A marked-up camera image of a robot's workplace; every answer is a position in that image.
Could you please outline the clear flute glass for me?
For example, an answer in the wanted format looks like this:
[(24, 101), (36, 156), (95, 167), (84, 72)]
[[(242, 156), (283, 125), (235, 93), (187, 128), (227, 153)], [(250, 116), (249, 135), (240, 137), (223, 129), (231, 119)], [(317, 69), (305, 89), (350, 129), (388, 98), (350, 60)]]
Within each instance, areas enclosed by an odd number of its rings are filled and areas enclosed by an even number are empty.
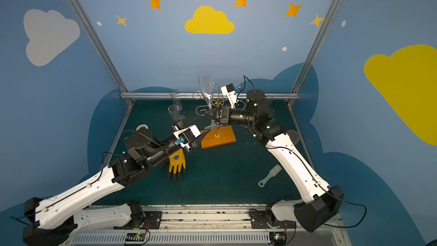
[(272, 108), (273, 97), (271, 95), (266, 95), (266, 99), (267, 99), (269, 117), (273, 118), (275, 114), (275, 110)]
[(207, 103), (208, 110), (212, 110), (213, 100), (213, 79), (211, 73), (203, 72), (198, 75), (198, 82), (201, 90), (201, 94)]
[(180, 108), (178, 105), (172, 104), (168, 107), (168, 113), (174, 122), (181, 119)]
[(180, 108), (181, 120), (185, 119), (185, 116), (182, 115), (182, 103), (181, 103), (179, 91), (178, 90), (171, 90), (170, 96), (171, 96), (172, 103), (175, 105), (178, 105)]

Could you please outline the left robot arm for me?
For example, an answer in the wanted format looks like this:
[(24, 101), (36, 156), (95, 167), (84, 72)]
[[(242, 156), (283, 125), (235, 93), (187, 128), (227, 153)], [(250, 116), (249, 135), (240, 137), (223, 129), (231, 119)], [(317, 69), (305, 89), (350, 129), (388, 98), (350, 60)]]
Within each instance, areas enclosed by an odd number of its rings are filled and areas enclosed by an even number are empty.
[(138, 202), (95, 210), (87, 207), (144, 179), (150, 166), (161, 164), (179, 151), (189, 152), (200, 146), (208, 132), (200, 131), (196, 125), (188, 126), (189, 122), (185, 119), (173, 123), (172, 133), (161, 141), (142, 125), (126, 137), (127, 152), (104, 164), (94, 176), (54, 197), (27, 200), (24, 217), (29, 224), (23, 229), (23, 242), (28, 246), (59, 246), (81, 232), (147, 225)]

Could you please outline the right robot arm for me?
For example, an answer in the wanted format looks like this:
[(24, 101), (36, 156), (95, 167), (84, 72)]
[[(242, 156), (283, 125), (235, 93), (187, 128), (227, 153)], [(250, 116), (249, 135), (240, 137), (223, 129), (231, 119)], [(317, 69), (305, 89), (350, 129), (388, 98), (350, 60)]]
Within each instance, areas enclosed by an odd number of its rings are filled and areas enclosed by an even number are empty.
[(345, 202), (339, 186), (331, 186), (305, 160), (284, 127), (269, 116), (269, 102), (262, 90), (250, 90), (244, 108), (237, 108), (239, 95), (233, 84), (221, 88), (229, 104), (205, 113), (216, 125), (246, 125), (252, 136), (280, 163), (292, 179), (301, 202), (280, 200), (267, 208), (271, 225), (276, 222), (298, 222), (307, 232), (327, 224)]

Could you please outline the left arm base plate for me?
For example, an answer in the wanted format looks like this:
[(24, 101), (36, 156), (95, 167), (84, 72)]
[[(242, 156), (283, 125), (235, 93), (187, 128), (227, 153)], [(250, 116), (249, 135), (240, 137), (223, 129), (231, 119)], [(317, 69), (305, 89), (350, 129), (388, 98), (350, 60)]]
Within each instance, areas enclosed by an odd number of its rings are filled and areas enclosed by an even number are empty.
[(161, 211), (144, 211), (140, 215), (138, 229), (158, 230), (162, 221), (163, 212)]

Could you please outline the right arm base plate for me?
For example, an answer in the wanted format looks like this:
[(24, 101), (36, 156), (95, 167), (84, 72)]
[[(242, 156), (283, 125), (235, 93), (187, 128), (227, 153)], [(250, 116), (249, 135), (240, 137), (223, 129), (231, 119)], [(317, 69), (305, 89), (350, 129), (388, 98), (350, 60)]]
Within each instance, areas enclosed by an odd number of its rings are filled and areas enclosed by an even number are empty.
[(295, 221), (279, 221), (274, 214), (268, 210), (250, 209), (248, 211), (252, 229), (288, 229), (296, 228)]

